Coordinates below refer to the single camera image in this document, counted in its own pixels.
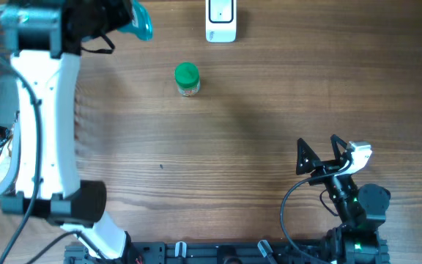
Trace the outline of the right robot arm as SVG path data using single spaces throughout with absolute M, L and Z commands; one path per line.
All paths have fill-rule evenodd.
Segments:
M 324 185 L 333 203 L 333 215 L 341 220 L 310 250 L 326 263 L 388 263 L 386 241 L 378 229 L 386 221 L 390 192 L 373 183 L 358 187 L 352 176 L 363 169 L 372 155 L 368 142 L 345 142 L 330 137 L 334 159 L 322 161 L 303 140 L 297 140 L 298 175 L 310 174 L 308 184 Z

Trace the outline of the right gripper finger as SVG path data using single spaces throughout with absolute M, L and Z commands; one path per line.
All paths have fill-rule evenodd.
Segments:
M 297 140 L 297 166 L 296 174 L 304 175 L 321 167 L 318 155 L 309 147 L 302 138 Z
M 330 141 L 332 144 L 334 157 L 337 161 L 339 161 L 341 159 L 341 151 L 339 148 L 342 147 L 345 150 L 347 148 L 347 143 L 335 134 L 330 137 Z

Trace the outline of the beige clear food pouch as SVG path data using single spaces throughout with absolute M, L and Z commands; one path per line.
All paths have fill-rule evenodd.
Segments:
M 12 125 L 10 129 L 10 134 L 8 136 L 7 142 L 1 148 L 0 153 L 0 182 L 6 177 L 7 172 L 10 168 L 10 162 L 12 158 L 12 140 L 15 130 L 15 124 Z

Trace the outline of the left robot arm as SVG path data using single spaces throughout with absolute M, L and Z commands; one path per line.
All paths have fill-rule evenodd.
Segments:
M 153 36 L 137 1 L 9 1 L 0 17 L 18 77 L 20 157 L 5 213 L 37 217 L 74 235 L 103 263 L 141 263 L 106 212 L 106 185 L 82 180 L 75 161 L 75 87 L 84 43 L 112 31 Z

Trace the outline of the green lid glass jar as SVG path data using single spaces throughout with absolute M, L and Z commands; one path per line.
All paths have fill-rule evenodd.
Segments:
M 195 95 L 201 86 L 199 69 L 191 62 L 183 62 L 175 68 L 174 78 L 182 96 Z

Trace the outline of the blue mouthwash bottle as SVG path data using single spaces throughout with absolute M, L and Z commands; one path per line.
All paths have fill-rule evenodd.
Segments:
M 152 20 L 147 9 L 136 0 L 131 0 L 133 19 L 118 29 L 124 34 L 134 34 L 138 39 L 149 41 L 153 38 Z

